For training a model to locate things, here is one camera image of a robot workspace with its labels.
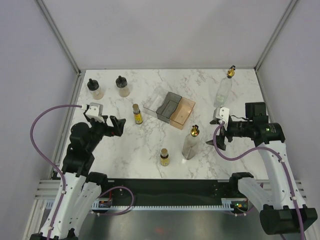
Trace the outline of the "tall clear bottle gold pourer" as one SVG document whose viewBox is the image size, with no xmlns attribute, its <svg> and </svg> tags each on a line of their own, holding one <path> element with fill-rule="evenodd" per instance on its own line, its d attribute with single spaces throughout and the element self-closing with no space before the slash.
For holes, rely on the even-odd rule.
<svg viewBox="0 0 320 240">
<path fill-rule="evenodd" d="M 228 95 L 232 89 L 232 78 L 235 75 L 236 66 L 232 65 L 226 72 L 226 76 L 221 80 L 220 85 L 218 87 L 215 99 L 214 99 L 214 107 L 219 108 L 222 107 Z"/>
</svg>

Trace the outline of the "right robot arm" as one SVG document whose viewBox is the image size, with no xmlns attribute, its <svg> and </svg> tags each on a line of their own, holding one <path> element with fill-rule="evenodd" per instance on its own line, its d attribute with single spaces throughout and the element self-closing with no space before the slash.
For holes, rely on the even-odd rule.
<svg viewBox="0 0 320 240">
<path fill-rule="evenodd" d="M 245 117 L 234 121 L 227 107 L 217 107 L 210 122 L 217 125 L 213 139 L 207 141 L 214 146 L 218 155 L 227 161 L 237 161 L 249 153 L 258 151 L 262 157 L 271 193 L 267 193 L 249 172 L 233 173 L 228 191 L 234 197 L 244 195 L 259 211 L 259 219 L 264 232 L 268 235 L 298 233 L 305 239 L 307 230 L 318 218 L 315 208 L 307 207 L 290 168 L 287 146 L 282 127 L 270 123 L 264 102 L 247 102 Z M 239 156 L 227 157 L 225 141 L 234 138 L 249 138 L 255 147 Z"/>
</svg>

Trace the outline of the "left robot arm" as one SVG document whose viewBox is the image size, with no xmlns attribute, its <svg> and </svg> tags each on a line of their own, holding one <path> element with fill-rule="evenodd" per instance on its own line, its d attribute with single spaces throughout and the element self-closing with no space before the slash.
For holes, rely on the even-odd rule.
<svg viewBox="0 0 320 240">
<path fill-rule="evenodd" d="M 31 235 L 32 240 L 76 240 L 81 226 L 94 201 L 105 197 L 110 190 L 106 174 L 91 172 L 95 160 L 94 149 L 103 137 L 120 137 L 126 119 L 110 116 L 112 125 L 90 120 L 79 122 L 70 130 L 70 144 L 67 147 L 60 171 L 60 186 L 52 209 L 39 233 Z"/>
</svg>

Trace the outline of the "tall bottle gold pourer brown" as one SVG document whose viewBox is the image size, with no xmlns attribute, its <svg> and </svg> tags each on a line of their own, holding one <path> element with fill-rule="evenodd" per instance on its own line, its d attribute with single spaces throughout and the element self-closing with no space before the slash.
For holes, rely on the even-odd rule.
<svg viewBox="0 0 320 240">
<path fill-rule="evenodd" d="M 182 155 L 186 160 L 192 159 L 196 153 L 200 143 L 200 130 L 198 125 L 193 125 L 189 134 L 185 137 Z"/>
</svg>

